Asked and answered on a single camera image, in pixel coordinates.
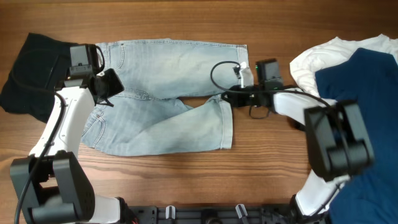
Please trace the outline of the light blue denim shorts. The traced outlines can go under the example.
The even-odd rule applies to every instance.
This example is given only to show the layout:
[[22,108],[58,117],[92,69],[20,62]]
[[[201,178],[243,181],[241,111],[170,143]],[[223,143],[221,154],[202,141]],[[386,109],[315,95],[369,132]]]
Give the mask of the light blue denim shorts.
[[153,39],[100,49],[124,91],[94,107],[83,144],[114,156],[231,148],[233,112],[221,93],[239,83],[233,62],[248,61],[245,45]]

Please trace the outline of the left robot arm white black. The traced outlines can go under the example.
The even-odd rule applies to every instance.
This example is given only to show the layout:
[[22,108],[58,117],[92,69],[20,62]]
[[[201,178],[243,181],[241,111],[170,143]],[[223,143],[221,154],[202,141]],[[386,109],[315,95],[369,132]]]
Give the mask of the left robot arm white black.
[[14,159],[10,176],[18,203],[15,223],[123,223],[124,202],[96,195],[78,162],[85,122],[96,105],[124,90],[101,49],[71,47],[72,65],[50,92],[53,110],[43,134],[27,157]]

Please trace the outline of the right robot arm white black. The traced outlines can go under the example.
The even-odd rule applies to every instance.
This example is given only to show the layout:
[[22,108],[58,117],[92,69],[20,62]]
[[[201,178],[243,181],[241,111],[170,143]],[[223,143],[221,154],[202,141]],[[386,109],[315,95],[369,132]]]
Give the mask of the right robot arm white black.
[[305,133],[310,174],[292,196],[285,218],[291,223],[324,219],[332,200],[354,175],[374,161],[373,147],[356,102],[331,102],[294,86],[285,86],[277,60],[256,64],[259,83],[250,82],[245,62],[233,62],[239,83],[221,95],[233,108],[264,107],[268,113],[290,118]]

